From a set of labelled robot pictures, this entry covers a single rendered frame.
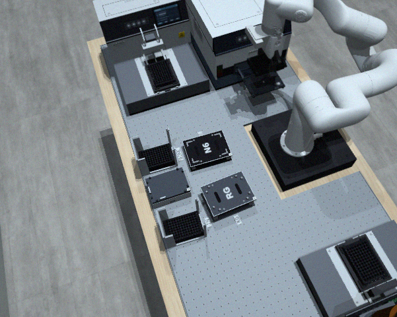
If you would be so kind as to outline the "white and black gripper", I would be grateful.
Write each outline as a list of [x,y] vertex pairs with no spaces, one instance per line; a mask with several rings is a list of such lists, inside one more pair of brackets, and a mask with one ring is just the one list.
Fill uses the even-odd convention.
[[[280,36],[270,35],[267,38],[262,38],[262,40],[264,41],[264,44],[262,48],[258,49],[258,55],[265,53],[270,59],[268,72],[275,71],[277,69],[276,66],[281,63],[280,56],[283,50],[283,32]],[[275,58],[274,62],[272,60],[273,58]]]

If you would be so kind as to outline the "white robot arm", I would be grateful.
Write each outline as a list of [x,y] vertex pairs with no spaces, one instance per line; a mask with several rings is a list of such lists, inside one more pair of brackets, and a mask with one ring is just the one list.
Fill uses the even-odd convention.
[[307,22],[314,8],[334,33],[345,36],[360,73],[329,82],[326,91],[312,80],[295,89],[289,125],[280,138],[281,148],[292,157],[308,155],[323,133],[364,120],[371,111],[367,98],[397,85],[397,49],[376,53],[373,47],[385,38],[386,24],[341,0],[314,0],[314,6],[313,0],[265,0],[262,24],[245,26],[245,33],[255,49],[262,48],[262,38],[281,35],[285,19]]

